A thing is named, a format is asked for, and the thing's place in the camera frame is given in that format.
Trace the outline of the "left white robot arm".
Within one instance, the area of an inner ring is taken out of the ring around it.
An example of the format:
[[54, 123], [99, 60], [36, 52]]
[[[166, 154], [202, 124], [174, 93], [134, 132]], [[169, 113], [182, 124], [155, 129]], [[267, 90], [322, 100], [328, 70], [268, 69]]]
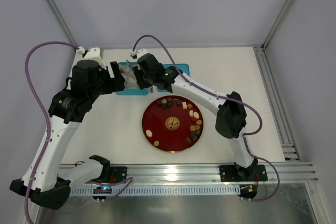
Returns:
[[46, 134], [27, 173], [11, 182], [10, 190], [31, 202], [58, 210], [70, 192], [87, 182], [107, 183], [111, 179], [110, 161], [92, 155], [67, 174], [58, 172], [75, 131], [97, 98], [124, 90], [124, 77], [117, 62], [102, 67], [95, 60], [80, 60], [66, 79], [66, 86], [53, 98], [48, 109]]

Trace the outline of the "teal chocolate box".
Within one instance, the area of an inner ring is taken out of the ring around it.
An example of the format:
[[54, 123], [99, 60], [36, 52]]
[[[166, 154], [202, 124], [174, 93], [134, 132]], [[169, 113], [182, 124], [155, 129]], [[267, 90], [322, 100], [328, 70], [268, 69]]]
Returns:
[[116, 92], [116, 95], [148, 95], [147, 89], [140, 89], [136, 82], [136, 77], [131, 67], [126, 62], [118, 63], [120, 72], [125, 79], [125, 88], [123, 91]]

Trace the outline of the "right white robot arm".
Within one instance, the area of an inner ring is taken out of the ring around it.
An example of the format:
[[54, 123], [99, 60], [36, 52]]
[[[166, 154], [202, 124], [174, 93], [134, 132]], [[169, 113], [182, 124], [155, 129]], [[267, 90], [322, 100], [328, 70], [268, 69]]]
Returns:
[[164, 68], [156, 57], [146, 50], [132, 52], [131, 57], [137, 60], [132, 71], [140, 89], [155, 86], [186, 97], [212, 112], [216, 116], [216, 132], [229, 140], [238, 176], [242, 180], [254, 177], [258, 160], [251, 153], [247, 143], [247, 133], [244, 130], [247, 113], [239, 93], [232, 92], [226, 95], [195, 82], [175, 66]]

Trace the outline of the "metal tongs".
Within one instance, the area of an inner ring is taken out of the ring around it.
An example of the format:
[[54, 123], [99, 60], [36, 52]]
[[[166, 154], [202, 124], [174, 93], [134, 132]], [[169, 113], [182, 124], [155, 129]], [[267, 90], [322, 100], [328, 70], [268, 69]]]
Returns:
[[[133, 67], [138, 67], [140, 69], [140, 67], [138, 66], [138, 64], [135, 63], [135, 62], [130, 62], [130, 61], [126, 60], [126, 63], [131, 67], [132, 70], [133, 70]], [[148, 82], [147, 78], [145, 77], [145, 74], [144, 74], [144, 78], [147, 81], [147, 88], [146, 89], [149, 91], [149, 93], [153, 93], [153, 86], [150, 85], [150, 83]]]

